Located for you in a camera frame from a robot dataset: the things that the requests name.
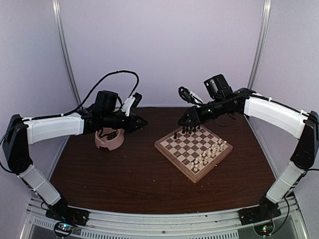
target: black cable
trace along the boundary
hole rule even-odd
[[[233,123],[231,123],[231,124],[229,124],[229,125],[221,125],[221,124],[216,123],[214,120],[213,120],[213,123],[214,123],[215,125],[219,126],[219,127],[231,127],[231,126],[233,126],[233,125],[237,122],[237,120],[236,120],[236,118],[234,118],[233,116],[230,116],[230,115],[228,115],[228,116],[234,121]]]
[[[11,128],[2,136],[2,138],[1,138],[1,140],[0,140],[0,146],[1,146],[2,142],[4,141],[4,138],[5,138],[13,129],[14,129],[14,126],[11,127]],[[7,172],[7,173],[14,173],[14,172],[12,172],[12,171],[6,169],[6,168],[3,166],[3,164],[1,163],[1,161],[0,161],[0,167],[1,167],[5,172]]]
[[[319,171],[319,169],[318,168],[310,168],[310,169],[307,170],[307,172],[308,171]]]
[[[273,234],[277,233],[277,232],[278,232],[278,231],[279,231],[279,230],[283,227],[283,225],[285,224],[285,222],[286,222],[286,221],[287,221],[287,219],[288,219],[289,212],[290,212],[290,206],[289,206],[289,203],[288,203],[288,201],[287,201],[286,197],[284,197],[284,199],[285,199],[285,201],[286,201],[286,203],[287,203],[287,206],[288,206],[287,215],[286,215],[286,217],[285,217],[285,219],[284,219],[283,223],[280,225],[280,227],[278,227],[278,228],[277,228],[277,230],[275,230],[273,233],[271,233],[271,235],[273,235]]]
[[[90,95],[93,93],[93,91],[95,90],[95,88],[98,87],[98,85],[107,77],[109,76],[112,76],[112,75],[116,75],[116,74],[120,74],[120,73],[128,73],[128,74],[132,74],[136,77],[136,83],[129,95],[129,97],[133,94],[133,92],[135,91],[136,87],[139,85],[139,82],[140,82],[140,79],[139,79],[139,76],[137,75],[137,73],[135,73],[134,71],[127,71],[127,70],[121,70],[121,71],[114,71],[114,72],[110,72],[108,74],[106,74],[105,76],[103,76],[93,87],[92,89],[89,91],[89,93],[86,95],[86,97],[84,98],[84,100],[73,110],[67,112],[67,113],[64,113],[62,115],[64,116],[68,116],[74,112],[76,112],[78,109],[80,109],[84,103],[88,100],[88,98],[90,97]],[[47,118],[55,118],[55,117],[61,117],[61,114],[59,115],[50,115],[50,116],[39,116],[39,117],[34,117],[32,118],[32,120],[42,120],[42,119],[47,119]]]

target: wire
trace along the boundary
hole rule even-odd
[[[50,116],[39,116],[39,117],[34,117],[32,118],[31,120],[42,120],[42,119],[47,119],[47,118],[55,118],[55,117],[61,117],[61,116],[68,116],[74,112],[76,112],[78,109],[80,109],[84,103],[88,100],[88,98],[90,97],[90,95],[93,93],[93,91],[98,87],[98,85],[107,77],[109,76],[112,76],[112,75],[116,75],[116,74],[120,74],[120,73],[128,73],[128,74],[132,74],[136,77],[136,83],[129,95],[129,97],[133,94],[133,92],[135,91],[135,89],[137,88],[137,86],[139,85],[139,82],[140,82],[140,78],[138,76],[137,73],[135,73],[134,71],[128,71],[128,70],[121,70],[121,71],[114,71],[114,72],[110,72],[108,74],[106,74],[105,76],[103,76],[93,87],[92,89],[89,91],[89,93],[86,95],[86,97],[84,98],[84,100],[73,110],[67,112],[67,113],[64,113],[64,114],[59,114],[59,115],[50,115]]]
[[[14,129],[14,126],[11,127],[11,128],[2,136],[2,138],[1,138],[1,140],[0,140],[0,146],[1,146],[2,142],[4,141],[5,137],[6,137],[13,129]],[[6,169],[6,168],[3,166],[3,164],[1,163],[1,161],[0,161],[0,167],[1,167],[5,172],[7,172],[7,173],[14,173],[14,172],[12,172],[12,171]]]
[[[193,104],[193,105],[197,105],[197,106],[202,106],[203,105],[203,103],[197,103],[194,100],[194,96],[191,96],[189,90],[187,88],[183,87],[183,86],[179,87],[178,94],[187,103],[190,103],[190,104]]]
[[[231,127],[231,126],[233,126],[233,125],[237,122],[237,120],[236,120],[236,118],[234,118],[234,117],[231,116],[231,115],[228,115],[228,116],[234,121],[233,123],[231,123],[231,124],[229,124],[229,125],[221,125],[221,124],[216,123],[215,120],[213,120],[213,123],[214,123],[215,125],[219,126],[219,127]]]
[[[287,201],[287,199],[286,199],[286,197],[284,197],[284,199],[285,199],[285,201],[286,201],[286,203],[287,203],[287,206],[288,206],[288,211],[287,211],[287,215],[286,215],[286,217],[285,217],[285,219],[284,219],[284,221],[283,221],[283,223],[280,225],[280,227],[278,227],[277,228],[277,230],[275,230],[273,233],[271,233],[271,235],[273,235],[273,234],[275,234],[275,233],[277,233],[282,227],[283,227],[283,225],[285,224],[285,222],[287,221],[287,219],[288,219],[288,216],[289,216],[289,212],[290,212],[290,206],[289,206],[289,203],[288,203],[288,201]]]
[[[307,171],[319,171],[319,169],[318,168],[310,168]]]

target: metal base plate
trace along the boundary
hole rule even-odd
[[[243,208],[238,211],[239,214],[239,220],[241,222],[241,225],[248,225],[248,224],[255,224],[262,221],[266,221],[271,219],[268,215],[267,216],[261,216],[260,213],[260,206],[252,207],[252,208]],[[281,216],[281,211],[278,208],[274,208],[271,211],[272,218],[276,218]]]
[[[68,207],[67,210],[67,220],[65,221],[67,224],[70,225],[79,225],[79,226],[86,226],[86,223],[89,219],[89,211],[83,210],[83,209],[78,209],[78,208],[71,208]],[[57,221],[60,220],[58,216],[56,216],[52,211],[47,210],[45,213],[45,216],[47,218],[52,218]]]

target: white plastic cover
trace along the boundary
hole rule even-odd
[[[69,116],[26,121],[28,144],[66,135],[83,133],[84,120],[78,113]]]
[[[61,196],[44,175],[34,166],[30,165],[27,170],[19,175],[31,188],[37,192],[49,205],[57,203]]]
[[[244,114],[273,124],[300,138],[308,117],[279,104],[251,97],[245,102]]]
[[[281,175],[267,192],[267,198],[273,203],[279,202],[293,187],[305,171],[298,168],[293,162],[289,162]]]

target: chess square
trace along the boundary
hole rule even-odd
[[[184,160],[182,161],[182,163],[183,163],[184,165],[187,165],[187,164],[190,163],[190,161],[189,161],[188,159],[184,159]]]
[[[179,150],[180,153],[184,153],[185,151],[186,151],[186,150],[183,149],[183,148],[181,148],[181,149]]]
[[[198,150],[198,147],[197,147],[196,145],[194,145],[194,146],[192,147],[192,149],[193,149],[194,151],[196,151],[196,150]]]
[[[196,133],[192,135],[193,138],[198,138],[198,136],[199,136],[199,135],[196,134]]]
[[[182,162],[185,159],[185,157],[183,155],[180,155],[179,157],[177,157],[177,159]]]
[[[177,149],[177,150],[180,150],[180,149],[181,149],[181,146],[178,144],[178,145],[176,145],[174,148]]]
[[[195,151],[190,148],[187,152],[188,152],[189,154],[192,154],[192,153],[194,153]]]
[[[187,150],[190,149],[190,147],[189,147],[188,145],[185,145],[185,146],[183,147],[183,149],[185,149],[185,150],[187,151]]]
[[[182,154],[185,158],[189,157],[189,153],[186,151]]]
[[[161,145],[163,145],[164,147],[168,145],[168,142],[165,140],[161,143]]]
[[[167,148],[168,150],[170,150],[171,148],[173,148],[173,146],[171,146],[170,144],[168,144],[167,146],[165,146],[165,148]]]
[[[193,161],[195,158],[190,155],[190,156],[187,157],[187,159],[191,162],[191,161]]]
[[[181,146],[182,148],[186,145],[186,143],[182,142],[179,144],[179,146]]]
[[[199,156],[199,154],[194,152],[194,153],[191,154],[191,156],[193,156],[194,158],[197,158]]]
[[[177,150],[175,148],[171,148],[169,151],[170,153],[174,154]]]
[[[181,153],[180,152],[178,152],[178,151],[176,151],[175,153],[174,153],[174,156],[177,158],[177,157],[179,157],[181,155]]]
[[[199,155],[201,155],[203,153],[203,150],[201,150],[200,148],[198,150],[196,150],[196,153],[198,153]]]

